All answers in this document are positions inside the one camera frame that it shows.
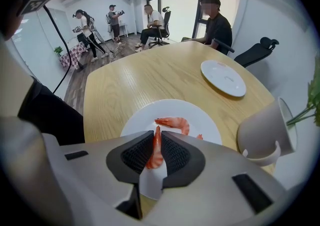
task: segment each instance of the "hair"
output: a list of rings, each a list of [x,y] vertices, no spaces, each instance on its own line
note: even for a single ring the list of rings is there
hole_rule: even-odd
[[[219,5],[218,11],[220,11],[221,2],[220,0],[201,0],[202,4],[217,4]]]
[[[77,10],[77,11],[75,12],[75,14],[77,14],[77,13],[80,13],[81,15],[84,15],[85,18],[86,18],[86,23],[87,23],[87,25],[90,24],[92,17],[91,17],[90,15],[88,15],[87,12],[85,12],[85,11],[83,11],[83,10]]]

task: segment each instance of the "plant stem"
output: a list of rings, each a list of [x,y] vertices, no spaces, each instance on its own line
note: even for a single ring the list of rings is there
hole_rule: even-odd
[[[296,120],[290,120],[290,121],[288,121],[288,122],[286,123],[286,125],[289,126],[289,125],[298,123],[298,122],[300,122],[300,121],[302,121],[302,120],[305,120],[305,119],[307,119],[307,118],[309,118],[309,117],[313,117],[313,116],[315,116],[315,115],[316,115],[316,114],[313,114],[313,115],[310,115],[310,116],[301,117],[301,118],[297,118]]]
[[[306,107],[303,111],[301,111],[298,115],[296,115],[295,117],[293,117],[292,119],[290,119],[286,124],[289,125],[291,124],[293,121],[295,121],[296,119],[298,119],[299,117],[304,116],[305,114],[307,114],[307,112],[309,112],[311,109],[313,109],[314,107]]]

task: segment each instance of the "black rectangular slot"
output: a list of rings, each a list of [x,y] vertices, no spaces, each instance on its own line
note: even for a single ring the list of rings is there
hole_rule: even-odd
[[[247,174],[239,174],[233,176],[232,179],[255,213],[261,212],[273,203],[263,192],[263,190]]]
[[[64,156],[66,157],[67,160],[72,160],[72,159],[76,159],[76,158],[86,156],[86,155],[89,155],[88,152],[82,150],[82,151],[66,154]]]

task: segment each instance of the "white mug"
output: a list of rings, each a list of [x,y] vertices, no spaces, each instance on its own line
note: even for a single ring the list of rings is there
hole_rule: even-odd
[[[259,166],[275,163],[280,156],[295,152],[296,126],[287,126],[292,114],[278,98],[239,126],[237,143],[243,156]]]

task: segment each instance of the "chair armrest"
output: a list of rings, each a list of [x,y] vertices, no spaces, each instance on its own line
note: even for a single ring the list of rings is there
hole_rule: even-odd
[[[225,43],[223,43],[223,42],[221,42],[221,41],[219,41],[218,39],[216,39],[216,38],[214,38],[214,40],[213,40],[215,43],[217,43],[217,44],[219,44],[219,45],[221,45],[222,47],[224,47],[225,49],[227,49],[228,51],[230,51],[230,52],[235,52],[235,50],[233,49],[233,48],[231,48],[230,46],[228,46],[227,44],[225,44]]]
[[[151,26],[151,28],[153,29],[158,29],[158,32],[159,32],[159,38],[162,40],[162,35],[161,35],[161,31],[160,31],[160,28],[161,27],[160,25],[156,25],[156,26]]]

